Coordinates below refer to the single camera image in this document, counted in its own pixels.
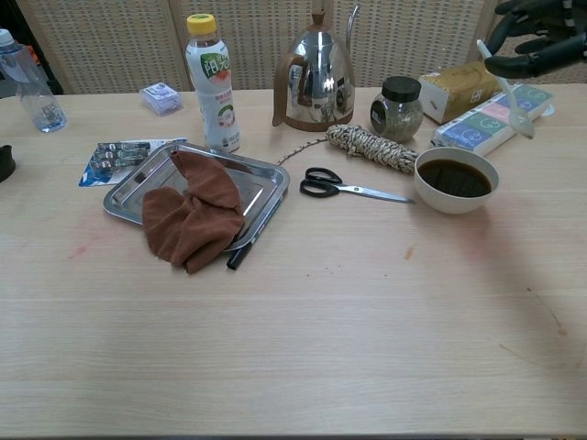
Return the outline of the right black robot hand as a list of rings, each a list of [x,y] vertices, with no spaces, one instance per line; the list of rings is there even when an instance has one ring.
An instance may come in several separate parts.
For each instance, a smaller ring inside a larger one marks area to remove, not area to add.
[[[586,3],[584,1],[504,1],[494,13],[502,19],[485,44],[484,61],[491,74],[527,79],[586,61]],[[514,57],[498,51],[509,38],[531,36],[515,48]]]

